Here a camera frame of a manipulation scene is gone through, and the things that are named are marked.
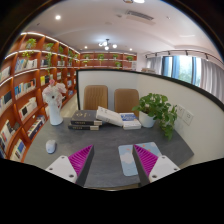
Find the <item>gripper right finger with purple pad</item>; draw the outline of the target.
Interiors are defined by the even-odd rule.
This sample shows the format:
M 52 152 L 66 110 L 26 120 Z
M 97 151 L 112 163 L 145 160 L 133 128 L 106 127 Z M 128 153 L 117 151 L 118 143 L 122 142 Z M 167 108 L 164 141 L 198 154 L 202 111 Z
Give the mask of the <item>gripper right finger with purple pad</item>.
M 140 146 L 134 145 L 132 154 L 141 186 L 146 186 L 180 170 L 167 156 L 156 156 Z

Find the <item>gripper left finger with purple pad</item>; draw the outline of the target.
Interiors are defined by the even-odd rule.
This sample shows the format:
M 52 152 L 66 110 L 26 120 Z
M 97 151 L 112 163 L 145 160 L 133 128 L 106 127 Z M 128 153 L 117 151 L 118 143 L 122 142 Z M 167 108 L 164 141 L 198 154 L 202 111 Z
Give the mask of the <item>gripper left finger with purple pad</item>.
M 94 146 L 89 145 L 70 156 L 60 156 L 46 168 L 46 171 L 83 187 L 93 156 Z

